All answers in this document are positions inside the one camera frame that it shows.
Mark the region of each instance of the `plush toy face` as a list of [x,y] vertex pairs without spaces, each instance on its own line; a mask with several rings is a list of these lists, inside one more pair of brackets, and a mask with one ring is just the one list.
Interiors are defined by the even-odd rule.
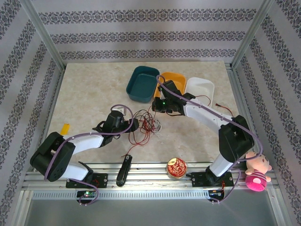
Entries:
[[[256,155],[255,152],[248,152],[246,154],[246,158],[251,158],[254,157],[255,155]],[[272,169],[272,167],[269,164],[269,160],[263,154],[256,159],[247,160],[246,166],[248,167],[248,169],[252,168],[258,170],[263,174],[265,174],[267,171]]]

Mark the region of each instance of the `orange plastic bowl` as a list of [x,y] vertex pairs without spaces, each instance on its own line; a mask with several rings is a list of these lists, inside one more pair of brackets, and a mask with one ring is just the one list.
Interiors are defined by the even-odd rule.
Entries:
[[[165,78],[165,81],[172,80],[175,86],[178,88],[178,90],[180,90],[181,94],[184,94],[185,86],[186,86],[186,78],[184,75],[179,73],[174,73],[174,72],[164,72],[161,75]],[[158,90],[158,87],[159,87],[159,83],[157,83],[154,98],[160,97],[160,92]]]

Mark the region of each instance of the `dark green plastic bowl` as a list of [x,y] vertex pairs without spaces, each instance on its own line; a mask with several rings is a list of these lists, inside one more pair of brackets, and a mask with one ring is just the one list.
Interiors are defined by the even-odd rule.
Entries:
[[156,76],[159,74],[156,68],[136,67],[127,85],[130,99],[142,103],[150,102],[157,86]]

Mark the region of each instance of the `white plastic bowl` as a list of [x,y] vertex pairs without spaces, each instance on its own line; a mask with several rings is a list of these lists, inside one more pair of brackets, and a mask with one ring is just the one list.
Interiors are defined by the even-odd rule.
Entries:
[[209,107],[211,107],[213,101],[214,84],[209,80],[193,77],[188,79],[185,93],[190,93],[196,96],[197,99],[205,105],[209,104],[209,100],[207,98],[209,97],[211,100]]

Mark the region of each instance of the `gray floor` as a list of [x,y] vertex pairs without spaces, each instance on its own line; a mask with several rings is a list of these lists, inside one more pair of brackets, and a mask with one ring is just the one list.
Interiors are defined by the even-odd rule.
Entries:
[[33,200],[27,226],[274,226],[267,192],[235,190],[223,204],[208,200]]

